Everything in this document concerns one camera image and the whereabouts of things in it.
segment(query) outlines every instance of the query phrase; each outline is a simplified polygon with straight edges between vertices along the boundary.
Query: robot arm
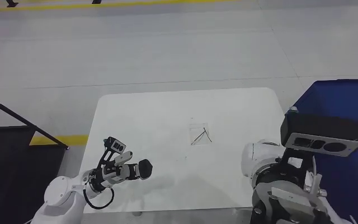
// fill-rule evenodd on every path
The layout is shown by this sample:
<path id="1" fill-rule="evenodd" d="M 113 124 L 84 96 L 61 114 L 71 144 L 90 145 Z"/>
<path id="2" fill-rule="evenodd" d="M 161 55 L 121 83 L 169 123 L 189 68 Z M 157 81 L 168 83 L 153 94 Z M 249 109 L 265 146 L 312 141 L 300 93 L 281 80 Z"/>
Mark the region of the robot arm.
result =
<path id="1" fill-rule="evenodd" d="M 358 123 L 351 120 L 289 111 L 281 126 L 282 146 L 270 141 L 246 145 L 242 172 L 253 187 L 250 223 L 349 223 L 325 199 L 314 154 L 349 156 L 358 148 L 356 127 Z"/>
<path id="2" fill-rule="evenodd" d="M 108 137 L 104 142 L 106 151 L 97 168 L 80 173 L 75 178 L 59 176 L 49 184 L 44 195 L 45 203 L 36 212 L 32 224 L 80 224 L 86 204 L 94 209 L 109 206 L 114 199 L 114 184 L 150 177 L 153 166 L 148 160 L 142 160 L 138 164 L 125 164 L 133 153 L 123 153 L 126 146 L 115 138 Z M 111 161 L 114 153 L 119 155 Z M 105 206 L 94 206 L 90 199 L 106 188 L 112 192 L 111 200 Z"/>

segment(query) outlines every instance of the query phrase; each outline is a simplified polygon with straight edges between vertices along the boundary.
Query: yellow floor stripe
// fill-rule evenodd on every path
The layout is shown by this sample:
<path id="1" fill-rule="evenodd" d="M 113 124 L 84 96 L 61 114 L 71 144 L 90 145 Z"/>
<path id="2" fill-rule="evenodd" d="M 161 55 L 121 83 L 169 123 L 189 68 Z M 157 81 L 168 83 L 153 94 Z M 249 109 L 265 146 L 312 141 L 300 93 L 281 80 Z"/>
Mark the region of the yellow floor stripe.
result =
<path id="1" fill-rule="evenodd" d="M 0 8 L 0 11 L 21 11 L 21 10 L 70 10 L 80 8 L 103 8 L 103 7 L 125 7 L 125 6 L 147 6 L 153 4 L 180 4 L 180 3 L 211 3 L 211 2 L 229 2 L 238 0 L 157 0 L 150 2 L 114 2 L 101 4 L 64 4 L 64 5 L 46 5 L 46 6 L 24 6 L 20 4 L 14 8 Z"/>
<path id="2" fill-rule="evenodd" d="M 68 146 L 85 146 L 87 144 L 88 135 L 78 134 L 73 136 L 55 136 L 56 139 L 65 143 Z M 30 142 L 30 145 L 44 145 L 44 144 L 56 144 L 50 139 L 44 136 L 34 136 Z"/>

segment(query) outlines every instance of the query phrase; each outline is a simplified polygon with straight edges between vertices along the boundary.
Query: black metal frame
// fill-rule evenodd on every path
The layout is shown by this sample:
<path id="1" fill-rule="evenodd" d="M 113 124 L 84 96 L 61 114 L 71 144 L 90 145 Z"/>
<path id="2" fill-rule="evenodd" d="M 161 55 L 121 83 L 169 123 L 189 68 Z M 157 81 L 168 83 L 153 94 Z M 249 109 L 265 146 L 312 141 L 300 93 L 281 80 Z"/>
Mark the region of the black metal frame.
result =
<path id="1" fill-rule="evenodd" d="M 58 145 L 63 146 L 68 150 L 69 147 L 66 144 L 64 144 L 63 142 L 59 141 L 58 139 L 56 139 L 55 137 L 53 137 L 52 135 L 50 135 L 46 131 L 42 130 L 41 128 L 37 127 L 35 124 L 32 124 L 31 122 L 29 122 L 28 120 L 26 120 L 22 116 L 16 114 L 14 111 L 10 110 L 9 108 L 4 106 L 3 104 L 0 104 L 0 110 L 4 111 L 5 113 L 7 113 L 8 115 L 12 116 L 13 118 L 23 122 L 27 126 L 34 128 L 37 132 L 39 132 L 43 136 L 47 137 L 48 139 L 51 139 L 52 141 L 54 141 Z"/>

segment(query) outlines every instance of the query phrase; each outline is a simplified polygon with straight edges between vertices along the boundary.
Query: white table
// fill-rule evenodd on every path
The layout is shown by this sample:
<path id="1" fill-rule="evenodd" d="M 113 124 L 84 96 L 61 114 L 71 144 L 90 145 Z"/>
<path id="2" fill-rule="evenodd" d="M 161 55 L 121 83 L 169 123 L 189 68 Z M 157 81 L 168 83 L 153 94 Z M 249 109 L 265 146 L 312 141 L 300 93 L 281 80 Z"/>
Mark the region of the white table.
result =
<path id="1" fill-rule="evenodd" d="M 130 163 L 147 158 L 153 172 L 147 180 L 115 185 L 109 207 L 86 206 L 84 212 L 250 207 L 243 147 L 263 138 L 279 141 L 283 118 L 268 88 L 106 95 L 97 105 L 81 171 L 97 166 L 103 139 L 112 136 L 133 152 Z M 199 131 L 193 127 L 206 127 L 212 143 L 191 145 Z M 92 203 L 102 206 L 110 197 L 108 190 Z"/>

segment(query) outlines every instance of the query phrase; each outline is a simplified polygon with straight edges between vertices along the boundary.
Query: blue box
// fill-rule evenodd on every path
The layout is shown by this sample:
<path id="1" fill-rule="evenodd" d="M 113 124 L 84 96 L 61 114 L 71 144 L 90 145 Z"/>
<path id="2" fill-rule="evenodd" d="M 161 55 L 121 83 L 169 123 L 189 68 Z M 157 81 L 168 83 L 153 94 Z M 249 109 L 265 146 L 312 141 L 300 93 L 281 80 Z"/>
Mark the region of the blue box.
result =
<path id="1" fill-rule="evenodd" d="M 358 121 L 358 80 L 317 81 L 294 106 L 299 113 Z M 316 153 L 315 158 L 332 208 L 341 218 L 358 220 L 358 150 L 348 157 Z"/>

